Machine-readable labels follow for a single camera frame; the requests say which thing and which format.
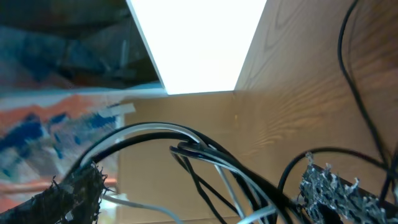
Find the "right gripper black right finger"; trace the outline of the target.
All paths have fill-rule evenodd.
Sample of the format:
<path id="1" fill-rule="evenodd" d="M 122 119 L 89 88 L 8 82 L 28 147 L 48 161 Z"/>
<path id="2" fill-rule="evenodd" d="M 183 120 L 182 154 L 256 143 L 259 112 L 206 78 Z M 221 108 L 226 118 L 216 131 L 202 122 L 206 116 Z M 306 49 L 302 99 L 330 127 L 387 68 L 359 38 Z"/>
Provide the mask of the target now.
<path id="1" fill-rule="evenodd" d="M 308 152 L 308 166 L 302 176 L 300 193 L 304 198 L 304 209 L 314 223 L 328 223 L 326 216 L 337 215 L 353 223 L 397 223 L 397 208 L 386 208 L 377 197 L 364 193 L 359 180 L 345 184 L 331 166 L 322 169 L 314 164 L 313 154 Z"/>

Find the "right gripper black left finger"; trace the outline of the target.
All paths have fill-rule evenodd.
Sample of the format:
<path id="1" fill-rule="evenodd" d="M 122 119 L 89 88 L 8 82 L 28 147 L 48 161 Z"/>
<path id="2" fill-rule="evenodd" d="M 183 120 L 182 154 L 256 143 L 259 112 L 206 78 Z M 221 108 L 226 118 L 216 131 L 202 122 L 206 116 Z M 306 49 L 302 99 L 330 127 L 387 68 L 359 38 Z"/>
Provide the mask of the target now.
<path id="1" fill-rule="evenodd" d="M 1 224 L 97 223 L 106 176 L 91 163 L 1 214 Z"/>

